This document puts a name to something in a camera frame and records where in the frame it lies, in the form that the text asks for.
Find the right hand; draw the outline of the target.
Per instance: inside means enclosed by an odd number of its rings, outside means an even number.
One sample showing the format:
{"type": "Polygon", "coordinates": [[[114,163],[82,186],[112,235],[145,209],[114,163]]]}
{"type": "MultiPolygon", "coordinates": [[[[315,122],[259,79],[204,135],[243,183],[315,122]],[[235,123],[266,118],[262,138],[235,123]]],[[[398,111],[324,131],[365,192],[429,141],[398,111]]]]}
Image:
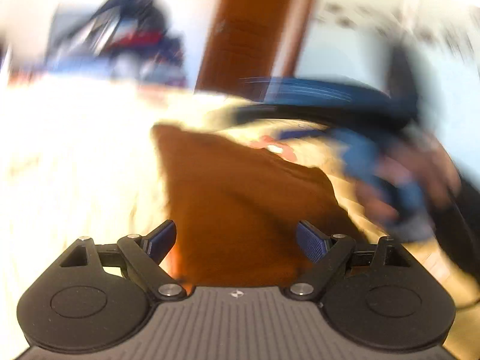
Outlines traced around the right hand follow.
{"type": "MultiPolygon", "coordinates": [[[[394,186],[417,183],[426,202],[435,208],[447,207],[461,189],[461,178],[452,159],[432,134],[419,141],[401,141],[391,146],[380,159],[376,175],[394,186]]],[[[364,215],[377,226],[399,216],[371,184],[356,180],[355,196],[364,215]]]]}

